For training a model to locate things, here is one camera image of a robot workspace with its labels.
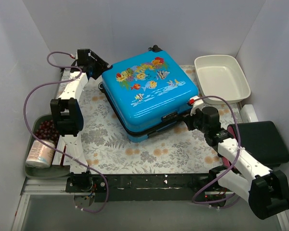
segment cartoon fish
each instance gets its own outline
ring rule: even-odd
[[[149,89],[154,89],[154,88],[156,88],[157,85],[158,85],[157,82],[151,80],[151,81],[147,82],[147,83],[145,84],[145,86],[142,87],[142,89],[144,89],[144,91],[145,91],[147,88],[149,88]]]
[[[156,78],[158,79],[159,77],[160,79],[165,79],[169,73],[169,71],[158,71]]]
[[[136,66],[136,65],[135,65],[135,66],[132,66],[131,69],[132,69],[133,71],[136,71],[136,70],[137,70],[137,66]]]
[[[174,86],[174,83],[172,80],[169,80],[169,82],[167,82],[169,84],[169,86]]]
[[[143,72],[145,72],[145,68],[143,68],[142,66],[137,66],[137,69],[135,70],[135,72],[143,73]]]
[[[140,94],[140,93],[139,93],[139,94],[137,94],[137,95],[135,96],[135,99],[141,101],[141,100],[143,100],[144,95],[145,95],[145,94]]]
[[[147,68],[150,70],[150,71],[153,71],[154,70],[154,66],[152,63],[144,63],[146,64]]]
[[[139,90],[140,89],[140,84],[135,83],[134,86],[131,87],[131,90],[133,90],[133,89]]]
[[[136,80],[145,80],[146,74],[145,73],[139,73],[136,75]]]

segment white bracket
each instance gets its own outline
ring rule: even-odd
[[[79,75],[79,71],[74,71],[70,74],[70,78],[76,78]],[[71,98],[79,101],[83,88],[88,83],[88,77],[86,73],[82,73],[81,76],[72,82],[69,82],[64,89],[63,93],[58,97],[62,100],[69,100]]]
[[[238,146],[235,139],[228,138],[218,144],[218,153],[233,162],[237,154]],[[270,174],[271,169],[261,164],[252,157],[246,150],[240,150],[240,157],[236,162],[235,167],[242,173],[249,183],[259,176]]]
[[[87,163],[85,156],[83,154],[83,148],[81,144],[80,135],[74,137],[73,135],[65,135],[62,137],[64,143],[66,144],[66,153],[71,155],[74,159],[79,160],[82,163]],[[81,174],[86,172],[87,168],[78,164],[76,161],[70,161],[70,172],[75,174]]]
[[[218,184],[224,188],[230,189],[238,196],[242,197],[245,201],[249,201],[249,191],[251,184],[247,181],[247,179],[237,175],[233,171],[229,171],[222,178],[218,180]]]
[[[196,99],[199,99],[199,97],[198,96],[194,96],[194,97],[190,98],[189,101],[196,100]],[[193,108],[191,110],[191,114],[190,115],[192,116],[193,114],[195,114],[196,113],[196,109],[202,107],[203,104],[204,104],[203,100],[197,100],[194,103],[192,103]]]

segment leaf pattern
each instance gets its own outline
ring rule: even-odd
[[[124,148],[124,146],[128,143],[131,143],[129,138],[126,135],[120,132],[120,135],[115,134],[109,137],[109,140],[106,142],[105,146],[113,147],[113,148]]]
[[[194,67],[182,66],[182,69],[198,85]],[[62,79],[68,78],[69,71],[64,71]],[[106,174],[206,173],[222,164],[203,134],[198,130],[187,131],[184,123],[141,143],[131,142],[99,91],[99,83],[90,79],[79,100],[84,117],[81,132],[84,155],[96,170]],[[66,85],[60,84],[58,96]],[[238,106],[231,106],[238,122],[242,122]],[[226,105],[214,107],[222,114],[220,121],[224,128],[234,123]]]

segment blue suitcase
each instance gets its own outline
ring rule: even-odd
[[[141,142],[189,114],[198,89],[158,46],[113,64],[103,72],[100,89],[132,142]]]

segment fish print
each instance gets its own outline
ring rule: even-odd
[[[140,94],[140,93],[139,93],[139,94],[137,94],[137,95],[135,96],[135,99],[141,101],[141,100],[143,100],[144,95],[145,95],[145,94]]]
[[[157,79],[158,79],[158,77],[160,79],[165,79],[167,77],[167,75],[169,75],[169,73],[170,73],[169,71],[158,71],[156,77],[157,77]]]
[[[142,87],[142,89],[144,89],[144,91],[145,91],[147,88],[148,88],[148,89],[154,89],[154,88],[156,88],[157,85],[158,85],[157,82],[151,80],[151,81],[147,82],[147,83],[145,84],[145,86]]]
[[[172,86],[172,87],[174,86],[174,83],[173,83],[172,80],[169,80],[167,83],[168,83],[169,86]]]
[[[133,71],[136,71],[136,70],[137,70],[137,66],[136,66],[136,65],[135,65],[135,66],[132,66],[131,69],[132,69]]]
[[[139,90],[140,89],[140,84],[135,83],[134,86],[131,87],[131,90],[133,90],[133,89]]]
[[[145,77],[147,75],[145,73],[139,73],[138,75],[136,75],[136,80],[145,80]]]
[[[137,66],[135,72],[136,73],[144,73],[145,72],[145,68],[143,66]]]

